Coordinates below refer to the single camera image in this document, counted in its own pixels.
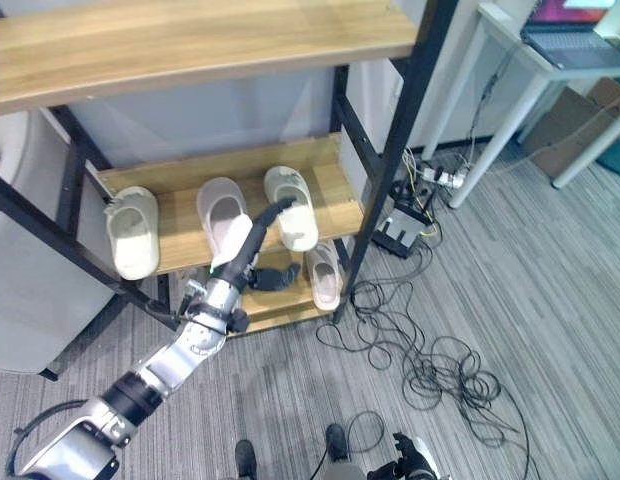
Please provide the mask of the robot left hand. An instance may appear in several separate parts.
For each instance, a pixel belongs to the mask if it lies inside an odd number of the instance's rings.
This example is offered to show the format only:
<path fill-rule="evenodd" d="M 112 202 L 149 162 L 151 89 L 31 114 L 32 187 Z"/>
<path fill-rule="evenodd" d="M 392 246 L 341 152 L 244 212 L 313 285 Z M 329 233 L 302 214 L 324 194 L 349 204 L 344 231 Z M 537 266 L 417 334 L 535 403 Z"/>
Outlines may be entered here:
<path fill-rule="evenodd" d="M 292 262 L 283 270 L 257 267 L 256 263 L 269 226 L 292 204 L 292 197 L 284 197 L 269 205 L 255 220 L 251 220 L 247 214 L 232 220 L 222 242 L 221 252 L 211 263 L 211 277 L 230 283 L 240 292 L 246 287 L 266 292 L 282 291 L 290 287 L 301 270 L 298 262 Z"/>

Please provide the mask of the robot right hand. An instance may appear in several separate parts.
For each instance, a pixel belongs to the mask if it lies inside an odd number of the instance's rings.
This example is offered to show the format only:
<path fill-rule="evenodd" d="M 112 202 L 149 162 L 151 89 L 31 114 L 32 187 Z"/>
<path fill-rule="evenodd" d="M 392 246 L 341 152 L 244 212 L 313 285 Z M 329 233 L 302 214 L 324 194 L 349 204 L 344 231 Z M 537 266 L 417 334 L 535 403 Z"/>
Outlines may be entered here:
<path fill-rule="evenodd" d="M 434 457 L 425 442 L 417 437 L 415 441 L 401 432 L 392 434 L 395 449 L 400 453 L 391 461 L 366 474 L 367 480 L 430 479 L 441 477 Z"/>

